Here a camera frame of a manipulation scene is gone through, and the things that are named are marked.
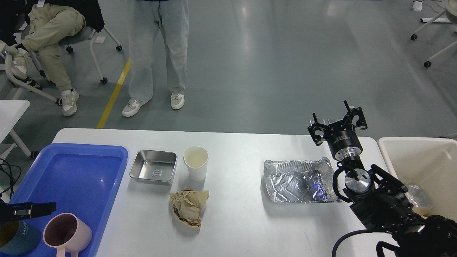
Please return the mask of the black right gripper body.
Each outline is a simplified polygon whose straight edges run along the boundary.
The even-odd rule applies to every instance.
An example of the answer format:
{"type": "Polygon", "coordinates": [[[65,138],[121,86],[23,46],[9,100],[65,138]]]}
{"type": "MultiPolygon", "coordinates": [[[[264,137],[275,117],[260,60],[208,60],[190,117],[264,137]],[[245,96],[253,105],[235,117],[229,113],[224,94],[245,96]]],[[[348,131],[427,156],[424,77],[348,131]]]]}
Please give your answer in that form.
{"type": "Polygon", "coordinates": [[[362,153],[363,148],[355,131],[328,127],[325,130],[325,139],[332,157],[337,161],[342,161],[348,157],[357,157],[362,153]]]}

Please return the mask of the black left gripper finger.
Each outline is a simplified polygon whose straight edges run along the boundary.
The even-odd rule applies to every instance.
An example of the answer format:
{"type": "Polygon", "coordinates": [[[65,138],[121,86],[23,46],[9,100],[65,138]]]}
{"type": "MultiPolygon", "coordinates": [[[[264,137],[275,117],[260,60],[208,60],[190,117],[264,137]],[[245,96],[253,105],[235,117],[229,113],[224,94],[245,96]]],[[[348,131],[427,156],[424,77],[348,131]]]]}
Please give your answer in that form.
{"type": "Polygon", "coordinates": [[[24,220],[51,215],[56,211],[56,202],[49,203],[15,203],[9,205],[11,220],[24,220]]]}

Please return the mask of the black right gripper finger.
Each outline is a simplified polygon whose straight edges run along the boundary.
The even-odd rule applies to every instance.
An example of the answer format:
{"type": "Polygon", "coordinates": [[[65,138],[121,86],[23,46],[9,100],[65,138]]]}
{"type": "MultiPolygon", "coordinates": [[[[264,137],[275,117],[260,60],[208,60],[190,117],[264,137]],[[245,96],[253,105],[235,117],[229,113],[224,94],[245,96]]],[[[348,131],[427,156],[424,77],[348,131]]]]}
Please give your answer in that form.
{"type": "Polygon", "coordinates": [[[307,130],[316,146],[328,141],[330,136],[336,132],[334,127],[320,123],[315,113],[313,113],[313,122],[307,127],[307,130]]]}
{"type": "Polygon", "coordinates": [[[368,125],[361,107],[350,106],[344,100],[347,113],[341,120],[340,128],[343,130],[367,130],[368,125]]]}

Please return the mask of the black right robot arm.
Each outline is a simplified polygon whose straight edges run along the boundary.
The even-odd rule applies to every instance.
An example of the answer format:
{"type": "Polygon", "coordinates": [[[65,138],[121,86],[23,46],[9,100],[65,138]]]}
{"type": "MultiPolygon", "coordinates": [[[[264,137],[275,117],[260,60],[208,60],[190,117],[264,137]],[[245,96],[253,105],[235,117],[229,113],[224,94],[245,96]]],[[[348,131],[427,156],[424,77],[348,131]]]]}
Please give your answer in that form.
{"type": "Polygon", "coordinates": [[[313,113],[313,122],[307,128],[315,145],[328,143],[338,167],[333,173],[333,191],[350,204],[365,227],[341,236],[331,255],[336,256],[340,244],[351,236],[388,233],[397,245],[379,241],[379,257],[385,255],[384,250],[397,257],[455,257],[456,222],[441,215],[423,218],[413,211],[403,182],[375,164],[369,170],[364,168],[360,158],[363,148],[356,130],[366,130],[367,122],[360,107],[351,107],[347,101],[344,105],[347,112],[342,119],[324,124],[313,113]]]}

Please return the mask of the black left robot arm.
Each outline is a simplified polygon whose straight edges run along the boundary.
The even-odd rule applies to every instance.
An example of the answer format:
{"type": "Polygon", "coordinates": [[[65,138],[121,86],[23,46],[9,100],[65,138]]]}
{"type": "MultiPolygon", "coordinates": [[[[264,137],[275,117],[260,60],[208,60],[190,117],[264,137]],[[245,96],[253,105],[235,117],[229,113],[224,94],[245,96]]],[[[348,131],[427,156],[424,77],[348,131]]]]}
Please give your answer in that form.
{"type": "Polygon", "coordinates": [[[52,214],[56,211],[56,203],[5,203],[1,200],[0,221],[1,223],[21,221],[30,218],[38,218],[52,214]]]}

